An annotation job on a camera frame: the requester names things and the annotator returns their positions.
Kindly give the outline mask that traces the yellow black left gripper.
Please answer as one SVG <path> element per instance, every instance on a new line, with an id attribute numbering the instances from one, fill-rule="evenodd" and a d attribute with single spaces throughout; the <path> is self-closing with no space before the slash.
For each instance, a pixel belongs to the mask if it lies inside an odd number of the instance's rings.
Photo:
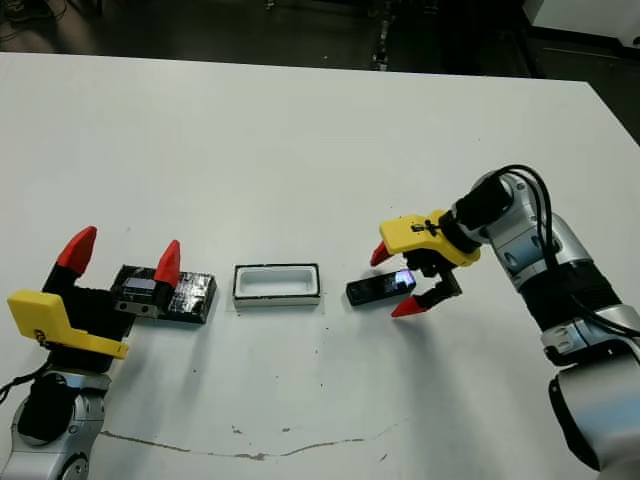
<path id="1" fill-rule="evenodd" d="M 85 273 L 97 236 L 95 226 L 78 232 L 58 255 L 44 291 L 19 290 L 7 299 L 20 334 L 49 351 L 54 370 L 106 373 L 127 356 L 125 339 L 136 316 L 117 308 L 108 290 L 73 287 Z M 169 303 L 180 280 L 180 242 L 162 254 L 153 280 L 155 303 Z"/>

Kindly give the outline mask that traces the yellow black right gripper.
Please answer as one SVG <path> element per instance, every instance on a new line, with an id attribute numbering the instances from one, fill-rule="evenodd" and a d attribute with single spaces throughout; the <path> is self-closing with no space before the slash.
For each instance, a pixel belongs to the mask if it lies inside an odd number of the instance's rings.
<path id="1" fill-rule="evenodd" d="M 411 271 L 439 281 L 427 292 L 411 295 L 392 311 L 393 318 L 426 312 L 442 301 L 462 294 L 453 273 L 479 260 L 481 244 L 468 237 L 457 224 L 451 210 L 434 210 L 428 216 L 401 216 L 379 227 L 380 244 L 371 254 L 369 265 L 377 266 L 395 255 L 402 255 Z"/>

